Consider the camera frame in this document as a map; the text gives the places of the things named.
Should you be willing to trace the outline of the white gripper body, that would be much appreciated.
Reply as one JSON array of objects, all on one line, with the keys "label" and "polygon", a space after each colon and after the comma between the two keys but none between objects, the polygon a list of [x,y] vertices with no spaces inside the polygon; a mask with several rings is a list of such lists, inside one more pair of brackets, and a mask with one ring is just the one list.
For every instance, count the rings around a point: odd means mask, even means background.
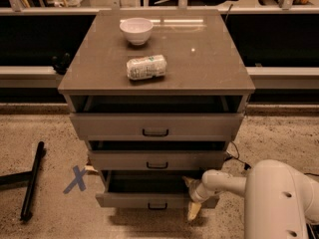
[{"label": "white gripper body", "polygon": [[194,180],[188,188],[191,200],[195,203],[203,203],[210,197],[217,196],[219,191],[207,189],[200,180]]}]

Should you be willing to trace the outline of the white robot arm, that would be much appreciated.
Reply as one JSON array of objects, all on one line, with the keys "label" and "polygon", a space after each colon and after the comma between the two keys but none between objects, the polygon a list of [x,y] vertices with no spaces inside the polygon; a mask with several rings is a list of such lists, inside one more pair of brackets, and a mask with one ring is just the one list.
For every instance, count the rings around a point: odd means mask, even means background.
[{"label": "white robot arm", "polygon": [[307,226],[319,223],[319,182],[277,160],[256,163],[245,177],[210,169],[200,179],[183,180],[188,220],[219,193],[243,197],[245,239],[309,239]]}]

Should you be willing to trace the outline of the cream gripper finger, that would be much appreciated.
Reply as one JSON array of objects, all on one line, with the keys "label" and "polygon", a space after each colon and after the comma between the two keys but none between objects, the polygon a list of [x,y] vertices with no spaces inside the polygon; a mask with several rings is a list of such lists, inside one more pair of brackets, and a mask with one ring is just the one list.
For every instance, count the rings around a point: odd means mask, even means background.
[{"label": "cream gripper finger", "polygon": [[187,177],[187,176],[184,176],[182,179],[183,179],[187,188],[196,188],[200,184],[199,179],[194,179],[194,178]]},{"label": "cream gripper finger", "polygon": [[198,202],[190,201],[188,203],[187,220],[192,221],[196,218],[201,208],[201,204]]}]

